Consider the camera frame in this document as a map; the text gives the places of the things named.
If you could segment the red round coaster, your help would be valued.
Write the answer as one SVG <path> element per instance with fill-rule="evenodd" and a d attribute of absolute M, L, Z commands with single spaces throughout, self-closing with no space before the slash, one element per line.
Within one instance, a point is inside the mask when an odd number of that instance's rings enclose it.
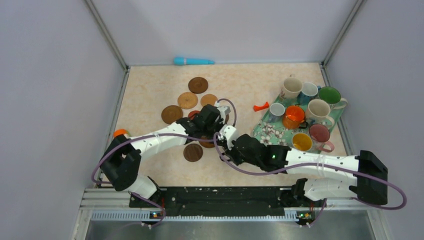
<path fill-rule="evenodd" d="M 193 110 L 193 111 L 191 111 L 189 114 L 188 114 L 188 118 L 189 119 L 191 119 L 191 120 L 193 120 L 194 119 L 194 117 L 197 115 L 197 114 L 199 114 L 200 113 L 200 111 L 199 110 Z"/>

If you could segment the large brown wooden saucer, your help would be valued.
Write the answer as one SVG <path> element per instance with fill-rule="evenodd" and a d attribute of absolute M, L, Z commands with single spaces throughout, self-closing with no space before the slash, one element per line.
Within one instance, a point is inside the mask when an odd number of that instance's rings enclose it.
<path fill-rule="evenodd" d="M 215 147 L 215 144 L 214 144 L 213 140 L 212 141 L 209 141 L 209 139 L 206 138 L 206 137 L 201 137 L 200 139 L 203 140 L 203 141 L 199 141 L 199 144 L 202 147 L 204 147 L 206 149 L 211 149 L 211 148 L 214 148 Z"/>

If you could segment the light wood coaster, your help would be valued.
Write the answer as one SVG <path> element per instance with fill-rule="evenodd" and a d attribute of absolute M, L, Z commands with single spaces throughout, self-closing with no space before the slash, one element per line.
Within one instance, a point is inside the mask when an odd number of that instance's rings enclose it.
<path fill-rule="evenodd" d="M 212 105 L 214 106 L 217 102 L 218 98 L 214 94 L 206 94 L 200 99 L 200 104 L 202 107 L 206 105 Z"/>

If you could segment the woven rattan coaster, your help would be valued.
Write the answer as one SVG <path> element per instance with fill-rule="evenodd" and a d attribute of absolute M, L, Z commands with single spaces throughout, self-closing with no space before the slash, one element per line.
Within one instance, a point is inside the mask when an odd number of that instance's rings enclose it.
<path fill-rule="evenodd" d="M 182 109 L 192 109 L 198 104 L 198 97 L 192 92 L 184 92 L 177 98 L 177 103 Z"/>

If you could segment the dark woven coaster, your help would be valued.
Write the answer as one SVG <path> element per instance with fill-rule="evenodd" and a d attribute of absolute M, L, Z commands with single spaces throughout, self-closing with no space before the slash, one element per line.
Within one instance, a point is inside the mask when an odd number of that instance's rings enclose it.
<path fill-rule="evenodd" d="M 203 156 L 203 148 L 199 144 L 188 144 L 183 150 L 183 156 L 188 162 L 197 162 Z"/>

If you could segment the medium brown round coaster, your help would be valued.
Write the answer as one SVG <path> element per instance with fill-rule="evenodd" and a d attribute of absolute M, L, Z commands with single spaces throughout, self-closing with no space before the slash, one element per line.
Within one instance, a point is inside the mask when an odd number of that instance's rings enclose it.
<path fill-rule="evenodd" d="M 170 125 L 183 117 L 183 110 L 178 105 L 169 105 L 161 112 L 161 119 L 164 123 Z"/>

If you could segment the dark brown grooved coaster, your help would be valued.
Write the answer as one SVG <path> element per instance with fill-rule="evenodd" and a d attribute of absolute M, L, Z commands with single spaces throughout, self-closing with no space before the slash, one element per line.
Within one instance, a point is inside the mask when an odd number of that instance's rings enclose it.
<path fill-rule="evenodd" d="M 208 87 L 209 83 L 204 77 L 194 77 L 188 82 L 188 89 L 194 94 L 202 94 Z"/>

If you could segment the cream seashell mug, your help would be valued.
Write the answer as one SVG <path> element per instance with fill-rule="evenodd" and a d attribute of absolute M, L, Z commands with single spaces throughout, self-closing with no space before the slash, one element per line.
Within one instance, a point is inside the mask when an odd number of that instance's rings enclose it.
<path fill-rule="evenodd" d="M 303 88 L 303 82 L 296 77 L 290 76 L 283 81 L 279 97 L 282 100 L 295 99 Z"/>

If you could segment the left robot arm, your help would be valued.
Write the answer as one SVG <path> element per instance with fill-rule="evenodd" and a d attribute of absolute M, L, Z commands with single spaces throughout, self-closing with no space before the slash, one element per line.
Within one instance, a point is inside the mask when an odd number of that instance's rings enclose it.
<path fill-rule="evenodd" d="M 112 140 L 98 167 L 117 192 L 141 196 L 149 207 L 160 202 L 159 187 L 148 176 L 139 174 L 141 162 L 164 150 L 192 141 L 206 142 L 226 126 L 229 106 L 207 104 L 193 117 L 182 117 L 152 133 L 126 137 L 120 134 Z"/>

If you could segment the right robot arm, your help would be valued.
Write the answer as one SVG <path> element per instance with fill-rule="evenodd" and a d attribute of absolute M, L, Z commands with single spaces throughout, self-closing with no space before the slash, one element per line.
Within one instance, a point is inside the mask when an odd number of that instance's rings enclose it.
<path fill-rule="evenodd" d="M 254 165 L 261 169 L 260 176 L 277 173 L 316 176 L 315 180 L 302 180 L 299 189 L 293 192 L 293 200 L 299 206 L 328 198 L 356 198 L 377 206 L 388 203 L 388 169 L 371 151 L 331 156 L 285 145 L 266 145 L 248 134 L 238 135 L 229 125 L 216 133 L 213 140 L 234 166 Z"/>

